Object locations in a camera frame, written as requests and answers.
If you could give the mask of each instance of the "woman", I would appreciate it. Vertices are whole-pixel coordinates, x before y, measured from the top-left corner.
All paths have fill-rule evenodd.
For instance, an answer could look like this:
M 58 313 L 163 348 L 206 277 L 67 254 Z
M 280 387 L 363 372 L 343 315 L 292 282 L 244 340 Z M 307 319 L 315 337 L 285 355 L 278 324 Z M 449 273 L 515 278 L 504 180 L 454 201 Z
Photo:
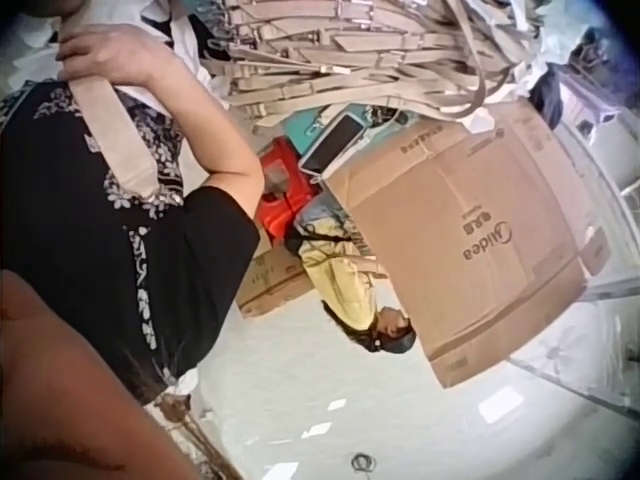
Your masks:
M 347 337 L 369 352 L 406 353 L 416 341 L 415 330 L 400 310 L 377 310 L 373 278 L 387 274 L 375 257 L 362 255 L 368 248 L 357 242 L 356 232 L 346 212 L 324 192 L 298 214 L 288 243 L 323 298 L 324 311 Z
M 218 102 L 153 36 L 89 26 L 61 38 L 58 59 L 60 81 L 28 84 L 0 109 L 2 267 L 145 404 L 217 340 L 257 246 L 264 178 Z M 144 89 L 167 112 L 117 92 L 158 164 L 149 201 L 120 187 L 73 101 L 65 82 L 90 75 Z M 210 173 L 186 197 L 183 135 Z

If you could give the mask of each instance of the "black floral dress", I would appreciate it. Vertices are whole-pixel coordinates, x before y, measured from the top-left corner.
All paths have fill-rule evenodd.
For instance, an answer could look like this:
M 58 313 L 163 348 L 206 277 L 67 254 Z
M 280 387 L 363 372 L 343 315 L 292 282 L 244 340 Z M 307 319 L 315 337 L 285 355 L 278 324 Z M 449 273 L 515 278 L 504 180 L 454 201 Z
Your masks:
M 0 103 L 2 265 L 146 403 L 217 339 L 257 236 L 225 192 L 185 198 L 176 122 L 117 95 L 157 163 L 150 201 L 119 185 L 67 84 L 28 82 Z

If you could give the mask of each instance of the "ceiling light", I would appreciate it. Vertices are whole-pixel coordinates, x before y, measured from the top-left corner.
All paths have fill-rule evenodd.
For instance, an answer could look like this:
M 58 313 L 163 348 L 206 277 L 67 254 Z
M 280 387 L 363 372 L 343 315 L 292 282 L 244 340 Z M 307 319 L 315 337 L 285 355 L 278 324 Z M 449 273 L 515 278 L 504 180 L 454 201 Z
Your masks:
M 298 469 L 298 462 L 276 463 L 262 477 L 262 480 L 291 480 Z
M 304 432 L 300 438 L 315 437 L 316 435 L 324 435 L 331 428 L 331 422 L 319 423 L 309 429 L 308 432 Z
M 478 410 L 485 421 L 492 424 L 513 411 L 522 402 L 524 402 L 522 395 L 511 387 L 505 387 L 480 403 Z
M 344 407 L 346 404 L 347 404 L 346 398 L 341 398 L 340 400 L 334 400 L 329 404 L 329 407 L 327 408 L 327 410 L 329 411 L 338 410 L 339 408 Z

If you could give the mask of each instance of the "woman's hand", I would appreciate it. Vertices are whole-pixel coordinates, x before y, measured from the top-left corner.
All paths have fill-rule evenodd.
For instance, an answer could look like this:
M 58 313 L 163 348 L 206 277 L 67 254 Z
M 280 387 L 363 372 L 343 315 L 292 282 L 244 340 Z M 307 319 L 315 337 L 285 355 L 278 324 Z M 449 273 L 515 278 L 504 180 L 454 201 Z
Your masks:
M 63 35 L 56 59 L 63 62 L 60 80 L 95 75 L 147 89 L 184 67 L 162 41 L 133 25 L 89 25 Z

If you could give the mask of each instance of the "cardboard box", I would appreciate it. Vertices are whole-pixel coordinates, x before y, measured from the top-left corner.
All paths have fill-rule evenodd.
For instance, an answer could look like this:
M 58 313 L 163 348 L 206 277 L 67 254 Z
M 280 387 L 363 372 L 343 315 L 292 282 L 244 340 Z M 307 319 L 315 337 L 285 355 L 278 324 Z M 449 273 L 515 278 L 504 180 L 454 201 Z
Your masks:
M 584 186 L 538 114 L 526 102 L 490 111 L 492 132 L 424 120 L 327 179 L 445 387 L 540 333 L 609 257 Z
M 313 290 L 299 258 L 283 245 L 252 260 L 236 301 L 245 318 L 259 317 Z
M 267 253 L 271 250 L 271 239 L 269 238 L 269 234 L 267 230 L 262 226 L 262 224 L 256 221 L 256 227 L 258 227 L 258 233 L 260 234 L 260 241 L 258 242 L 258 247 L 256 248 L 255 253 L 253 254 L 253 258 L 258 258 L 260 255 Z

